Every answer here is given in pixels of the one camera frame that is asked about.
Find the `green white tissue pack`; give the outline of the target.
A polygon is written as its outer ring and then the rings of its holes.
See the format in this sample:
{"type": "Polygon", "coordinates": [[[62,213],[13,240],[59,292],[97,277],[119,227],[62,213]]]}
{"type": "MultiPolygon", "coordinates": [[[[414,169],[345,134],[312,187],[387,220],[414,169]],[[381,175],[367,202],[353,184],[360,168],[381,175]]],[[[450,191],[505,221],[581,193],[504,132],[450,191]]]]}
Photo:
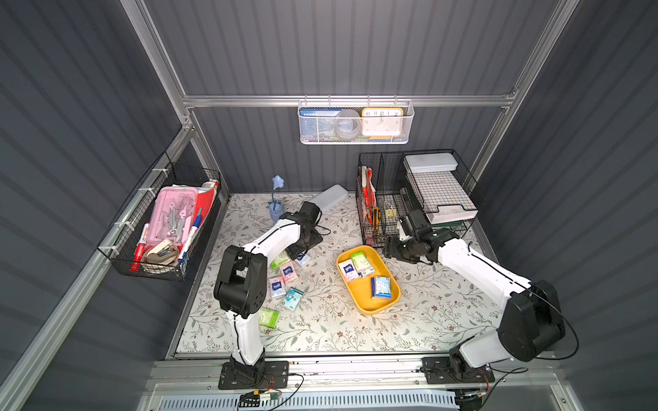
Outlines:
{"type": "Polygon", "coordinates": [[[363,251],[352,253],[351,261],[361,277],[368,277],[375,273],[375,268],[370,263],[366,253],[363,251]]]}

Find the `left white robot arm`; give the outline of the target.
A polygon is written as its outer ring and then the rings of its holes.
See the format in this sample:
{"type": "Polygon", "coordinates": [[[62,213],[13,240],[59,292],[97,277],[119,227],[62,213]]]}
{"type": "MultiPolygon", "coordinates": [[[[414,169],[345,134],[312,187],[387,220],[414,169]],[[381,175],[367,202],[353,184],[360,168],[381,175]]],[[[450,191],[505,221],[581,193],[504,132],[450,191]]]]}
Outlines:
{"type": "Polygon", "coordinates": [[[305,201],[298,212],[286,212],[261,237],[224,250],[214,298],[227,314],[233,352],[231,358],[243,366],[255,366],[264,356],[258,313],[267,297],[269,265],[281,253],[292,259],[308,253],[322,242],[316,229],[321,210],[305,201]]]}

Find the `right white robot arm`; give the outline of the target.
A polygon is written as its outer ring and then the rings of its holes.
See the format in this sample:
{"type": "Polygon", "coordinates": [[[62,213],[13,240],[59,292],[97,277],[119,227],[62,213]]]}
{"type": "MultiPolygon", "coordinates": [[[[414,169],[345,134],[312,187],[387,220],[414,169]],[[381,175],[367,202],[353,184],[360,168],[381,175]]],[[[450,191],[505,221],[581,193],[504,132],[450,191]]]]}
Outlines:
{"type": "Polygon", "coordinates": [[[558,293],[546,281],[510,272],[476,251],[447,228],[434,228],[425,213],[414,210],[397,222],[399,234],[389,236],[387,258],[410,264],[440,264],[480,289],[502,311],[498,328],[470,337],[450,350],[455,375],[513,358],[529,362],[565,337],[571,327],[560,310],[558,293]]]}

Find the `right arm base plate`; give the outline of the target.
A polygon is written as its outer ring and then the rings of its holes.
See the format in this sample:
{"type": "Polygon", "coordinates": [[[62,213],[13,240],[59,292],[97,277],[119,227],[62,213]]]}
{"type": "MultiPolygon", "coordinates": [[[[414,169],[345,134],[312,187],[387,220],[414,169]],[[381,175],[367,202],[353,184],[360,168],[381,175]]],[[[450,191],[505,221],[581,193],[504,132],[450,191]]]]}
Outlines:
{"type": "Polygon", "coordinates": [[[487,384],[495,382],[493,371],[487,366],[472,368],[457,357],[423,357],[420,367],[429,385],[487,384]]]}

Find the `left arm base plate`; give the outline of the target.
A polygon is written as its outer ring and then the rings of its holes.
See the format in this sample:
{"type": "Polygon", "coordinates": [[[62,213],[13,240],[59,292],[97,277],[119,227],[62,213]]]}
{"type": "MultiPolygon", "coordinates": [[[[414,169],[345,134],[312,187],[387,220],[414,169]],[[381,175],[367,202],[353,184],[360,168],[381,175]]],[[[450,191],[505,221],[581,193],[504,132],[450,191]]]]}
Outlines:
{"type": "Polygon", "coordinates": [[[234,359],[222,365],[219,390],[283,389],[288,385],[290,364],[287,361],[258,361],[246,366],[234,359]]]}

